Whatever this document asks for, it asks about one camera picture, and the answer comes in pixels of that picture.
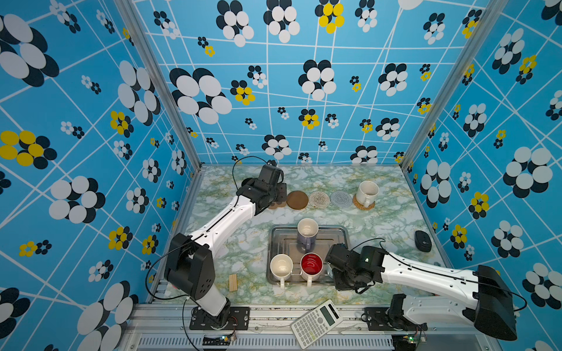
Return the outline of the cork paw print coaster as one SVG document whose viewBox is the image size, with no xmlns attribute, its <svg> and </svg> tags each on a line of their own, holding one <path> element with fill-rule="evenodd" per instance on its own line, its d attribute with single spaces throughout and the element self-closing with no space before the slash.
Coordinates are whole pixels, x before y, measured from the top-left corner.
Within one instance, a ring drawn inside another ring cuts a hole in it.
<svg viewBox="0 0 562 351">
<path fill-rule="evenodd" d="M 269 206 L 269 209 L 274 210 L 274 209 L 284 208 L 284 207 L 286 207 L 286 206 L 287 206 L 287 203 L 286 203 L 285 201 L 283 201 L 283 202 L 275 202 L 275 203 L 272 203 L 271 206 Z"/>
</svg>

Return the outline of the metal serving tray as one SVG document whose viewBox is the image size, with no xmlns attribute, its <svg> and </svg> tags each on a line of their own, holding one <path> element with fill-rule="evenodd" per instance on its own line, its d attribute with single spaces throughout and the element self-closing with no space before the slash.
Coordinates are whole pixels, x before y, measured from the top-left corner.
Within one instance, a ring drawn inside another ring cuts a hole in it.
<svg viewBox="0 0 562 351">
<path fill-rule="evenodd" d="M 349 247 L 348 230 L 343 226 L 320 226 L 310 250 L 306 250 L 306 246 L 298 241 L 298 234 L 296 225 L 278 225 L 270 230 L 266 271 L 266 278 L 270 284 L 280 285 L 280 280 L 270 268 L 272 259 L 279 254 L 286 254 L 293 262 L 291 277 L 285 281 L 285 286 L 306 286 L 307 280 L 302 278 L 300 266 L 300 261 L 305 254 L 313 252 L 324 260 L 331 246 L 345 244 Z"/>
</svg>

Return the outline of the multicolour woven round coaster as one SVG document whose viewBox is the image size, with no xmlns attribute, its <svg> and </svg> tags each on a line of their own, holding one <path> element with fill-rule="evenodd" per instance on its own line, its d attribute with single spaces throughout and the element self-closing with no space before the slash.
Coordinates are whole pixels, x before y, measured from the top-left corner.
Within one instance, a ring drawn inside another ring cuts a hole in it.
<svg viewBox="0 0 562 351">
<path fill-rule="evenodd" d="M 309 205 L 312 206 L 314 209 L 326 209 L 331 200 L 328 194 L 325 192 L 313 192 L 308 195 Z"/>
</svg>

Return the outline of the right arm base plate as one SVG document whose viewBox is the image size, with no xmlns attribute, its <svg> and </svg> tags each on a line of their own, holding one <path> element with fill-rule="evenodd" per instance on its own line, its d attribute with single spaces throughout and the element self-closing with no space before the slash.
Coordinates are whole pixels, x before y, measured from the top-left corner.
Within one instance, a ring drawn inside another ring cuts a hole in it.
<svg viewBox="0 0 562 351">
<path fill-rule="evenodd" d="M 361 321 L 369 331 L 427 331 L 427 324 L 415 324 L 405 317 L 402 310 L 386 307 L 365 307 Z"/>
</svg>

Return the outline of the grey woven round coaster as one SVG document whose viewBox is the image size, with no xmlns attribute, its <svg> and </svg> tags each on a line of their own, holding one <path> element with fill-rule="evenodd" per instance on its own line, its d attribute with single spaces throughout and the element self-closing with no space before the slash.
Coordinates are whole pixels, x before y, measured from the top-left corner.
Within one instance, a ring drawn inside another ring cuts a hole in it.
<svg viewBox="0 0 562 351">
<path fill-rule="evenodd" d="M 333 205 L 341 209 L 346 209 L 353 205 L 352 197 L 342 190 L 333 192 L 330 195 L 330 201 Z"/>
</svg>

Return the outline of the tan wicker round coaster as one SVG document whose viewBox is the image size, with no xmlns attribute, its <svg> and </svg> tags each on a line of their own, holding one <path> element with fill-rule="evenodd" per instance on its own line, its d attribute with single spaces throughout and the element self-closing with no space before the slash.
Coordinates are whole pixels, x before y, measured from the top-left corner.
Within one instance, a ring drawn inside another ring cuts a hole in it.
<svg viewBox="0 0 562 351">
<path fill-rule="evenodd" d="M 374 209 L 374 207 L 376 206 L 376 202 L 371 203 L 369 206 L 364 206 L 363 204 L 361 204 L 357 200 L 356 195 L 354 195 L 352 201 L 353 201 L 354 206 L 356 206 L 359 210 L 362 210 L 362 211 L 370 211 L 370 210 Z"/>
</svg>

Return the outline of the white scientific calculator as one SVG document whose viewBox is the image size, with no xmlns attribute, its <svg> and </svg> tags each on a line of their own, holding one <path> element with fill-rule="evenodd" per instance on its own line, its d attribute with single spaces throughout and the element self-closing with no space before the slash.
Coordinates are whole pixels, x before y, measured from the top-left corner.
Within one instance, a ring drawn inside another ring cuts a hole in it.
<svg viewBox="0 0 562 351">
<path fill-rule="evenodd" d="M 332 300 L 306 312 L 291 324 L 291 330 L 302 350 L 317 342 L 343 321 Z"/>
</svg>

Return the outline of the left green circuit board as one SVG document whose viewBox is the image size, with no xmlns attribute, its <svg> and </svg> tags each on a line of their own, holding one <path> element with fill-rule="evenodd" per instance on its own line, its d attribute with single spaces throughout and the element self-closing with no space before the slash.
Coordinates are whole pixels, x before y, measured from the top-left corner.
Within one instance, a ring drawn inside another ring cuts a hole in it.
<svg viewBox="0 0 562 351">
<path fill-rule="evenodd" d="M 202 345 L 204 347 L 210 346 L 230 346 L 233 342 L 237 340 L 234 333 L 222 336 L 204 336 Z"/>
</svg>

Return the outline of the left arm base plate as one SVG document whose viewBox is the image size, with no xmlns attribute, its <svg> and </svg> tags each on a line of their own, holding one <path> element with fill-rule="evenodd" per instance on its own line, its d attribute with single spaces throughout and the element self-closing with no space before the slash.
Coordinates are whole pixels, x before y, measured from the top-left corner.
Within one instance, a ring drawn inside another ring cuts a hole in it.
<svg viewBox="0 0 562 351">
<path fill-rule="evenodd" d="M 200 307 L 192 309 L 189 329 L 193 331 L 246 331 L 250 322 L 249 307 L 225 307 L 212 316 Z"/>
</svg>

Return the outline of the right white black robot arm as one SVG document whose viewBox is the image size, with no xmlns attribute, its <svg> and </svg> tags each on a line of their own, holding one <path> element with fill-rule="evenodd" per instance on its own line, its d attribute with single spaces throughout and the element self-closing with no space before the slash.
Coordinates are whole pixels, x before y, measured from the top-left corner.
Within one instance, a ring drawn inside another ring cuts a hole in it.
<svg viewBox="0 0 562 351">
<path fill-rule="evenodd" d="M 425 297 L 395 294 L 379 323 L 397 330 L 425 331 L 430 323 L 468 324 L 504 341 L 518 338 L 512 292 L 495 269 L 447 269 L 366 246 L 361 252 L 333 245 L 325 258 L 337 290 L 366 292 L 377 283 L 404 285 Z"/>
</svg>

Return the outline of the red interior mug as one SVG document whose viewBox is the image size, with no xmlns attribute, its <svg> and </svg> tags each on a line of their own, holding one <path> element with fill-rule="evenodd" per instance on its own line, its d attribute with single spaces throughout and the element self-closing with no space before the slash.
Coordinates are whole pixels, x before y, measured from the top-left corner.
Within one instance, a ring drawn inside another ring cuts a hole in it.
<svg viewBox="0 0 562 351">
<path fill-rule="evenodd" d="M 307 283 L 307 287 L 311 288 L 323 271 L 323 259 L 314 252 L 305 254 L 300 261 L 301 278 Z"/>
</svg>

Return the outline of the cream mug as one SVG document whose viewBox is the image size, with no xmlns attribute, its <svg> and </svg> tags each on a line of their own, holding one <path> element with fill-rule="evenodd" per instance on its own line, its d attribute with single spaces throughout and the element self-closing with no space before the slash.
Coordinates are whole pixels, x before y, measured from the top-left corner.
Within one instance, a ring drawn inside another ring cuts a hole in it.
<svg viewBox="0 0 562 351">
<path fill-rule="evenodd" d="M 364 206 L 375 202 L 380 192 L 379 186 L 373 181 L 363 181 L 357 190 L 357 200 Z"/>
<path fill-rule="evenodd" d="M 269 263 L 270 272 L 280 282 L 282 290 L 285 289 L 285 283 L 291 278 L 293 268 L 293 260 L 286 254 L 277 254 L 271 259 Z"/>
</svg>

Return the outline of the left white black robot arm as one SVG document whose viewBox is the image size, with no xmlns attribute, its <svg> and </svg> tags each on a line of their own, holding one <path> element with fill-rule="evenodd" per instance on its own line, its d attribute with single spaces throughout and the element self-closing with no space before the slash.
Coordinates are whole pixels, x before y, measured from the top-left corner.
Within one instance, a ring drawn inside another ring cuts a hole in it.
<svg viewBox="0 0 562 351">
<path fill-rule="evenodd" d="M 231 302 L 215 285 L 217 251 L 241 225 L 286 197 L 284 172 L 266 164 L 258 177 L 242 182 L 230 203 L 207 224 L 171 240 L 164 277 L 198 305 L 207 324 L 223 327 L 230 317 Z"/>
</svg>

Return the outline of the black computer mouse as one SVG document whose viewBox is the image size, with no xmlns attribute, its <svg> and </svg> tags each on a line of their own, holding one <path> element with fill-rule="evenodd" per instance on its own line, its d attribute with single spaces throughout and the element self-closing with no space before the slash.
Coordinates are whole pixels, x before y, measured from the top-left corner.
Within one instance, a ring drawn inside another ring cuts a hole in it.
<svg viewBox="0 0 562 351">
<path fill-rule="evenodd" d="M 431 252 L 433 244 L 430 235 L 422 230 L 416 230 L 414 234 L 414 244 L 421 252 Z"/>
</svg>

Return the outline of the brown wooden round coaster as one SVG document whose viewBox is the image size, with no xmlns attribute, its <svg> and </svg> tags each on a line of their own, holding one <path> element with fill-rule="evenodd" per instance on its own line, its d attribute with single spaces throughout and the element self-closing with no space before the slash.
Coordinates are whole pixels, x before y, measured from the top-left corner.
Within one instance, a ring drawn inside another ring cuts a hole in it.
<svg viewBox="0 0 562 351">
<path fill-rule="evenodd" d="M 287 206 L 300 211 L 305 209 L 309 203 L 309 197 L 303 191 L 292 191 L 287 195 Z"/>
</svg>

